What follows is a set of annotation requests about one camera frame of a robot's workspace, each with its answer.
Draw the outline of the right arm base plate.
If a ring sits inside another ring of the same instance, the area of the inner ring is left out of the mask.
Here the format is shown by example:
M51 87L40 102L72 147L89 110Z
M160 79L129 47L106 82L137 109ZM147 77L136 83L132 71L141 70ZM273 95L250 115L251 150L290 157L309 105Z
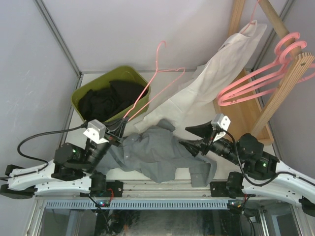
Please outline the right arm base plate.
M210 190L212 197L230 197L229 191L226 188L226 181L210 182Z

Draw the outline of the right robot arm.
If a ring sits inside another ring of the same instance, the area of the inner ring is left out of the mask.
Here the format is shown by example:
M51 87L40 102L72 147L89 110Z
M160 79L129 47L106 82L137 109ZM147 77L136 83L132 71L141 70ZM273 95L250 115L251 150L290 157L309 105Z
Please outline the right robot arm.
M212 121L186 127L198 140L180 140L193 156L210 152L240 168L230 172L219 186L211 183L213 196L264 196L302 208L309 216L315 215L315 180L286 165L265 152L263 143L246 133L237 141L228 132L230 119L223 114Z

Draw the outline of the grey shirt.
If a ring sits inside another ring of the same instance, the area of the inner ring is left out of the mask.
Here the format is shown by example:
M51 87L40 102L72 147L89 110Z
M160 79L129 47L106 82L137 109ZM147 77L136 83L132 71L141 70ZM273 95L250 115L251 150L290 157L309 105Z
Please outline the grey shirt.
M192 187L205 187L215 177L217 163L201 154L193 156L173 134L175 127L160 120L141 134L132 133L119 146L111 146L97 170L106 174L119 168L138 171L156 183L175 179L178 168L188 168Z

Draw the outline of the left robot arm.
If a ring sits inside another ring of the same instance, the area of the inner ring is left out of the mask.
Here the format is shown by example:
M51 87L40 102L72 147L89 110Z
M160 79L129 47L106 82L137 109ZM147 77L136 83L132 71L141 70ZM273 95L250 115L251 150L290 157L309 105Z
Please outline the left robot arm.
M104 123L94 119L71 129L54 131L58 134L84 129L85 148L64 143L56 149L51 161L43 160L41 165L30 168L8 165L1 195L19 200L50 194L104 196L108 191L106 175L96 168L111 146L122 143L127 122L128 118Z

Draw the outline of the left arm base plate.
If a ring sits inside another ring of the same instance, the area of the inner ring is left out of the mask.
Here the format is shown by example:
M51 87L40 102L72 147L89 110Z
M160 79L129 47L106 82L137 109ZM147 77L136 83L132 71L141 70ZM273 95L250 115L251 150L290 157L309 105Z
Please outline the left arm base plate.
M123 186L122 181L108 181L106 183L106 188L98 195L98 197L122 197L123 195Z

